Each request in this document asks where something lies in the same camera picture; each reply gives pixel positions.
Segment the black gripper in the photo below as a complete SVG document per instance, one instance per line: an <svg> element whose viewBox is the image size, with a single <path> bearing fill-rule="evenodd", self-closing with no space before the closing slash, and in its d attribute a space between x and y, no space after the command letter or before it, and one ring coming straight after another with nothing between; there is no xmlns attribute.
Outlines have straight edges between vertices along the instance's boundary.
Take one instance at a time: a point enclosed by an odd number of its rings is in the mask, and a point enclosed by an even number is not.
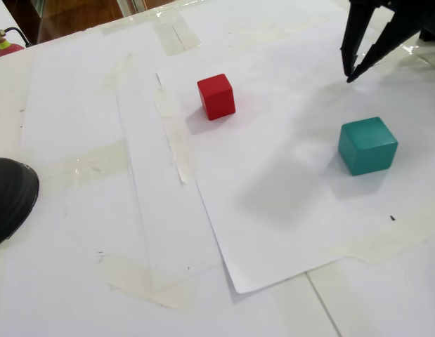
<svg viewBox="0 0 435 337"><path fill-rule="evenodd" d="M350 0L349 16L342 46L342 64L349 83L368 71L403 42L424 31L435 36L435 0ZM377 41L370 47L362 62L355 64L359 46L376 8L394 12Z"/></svg>

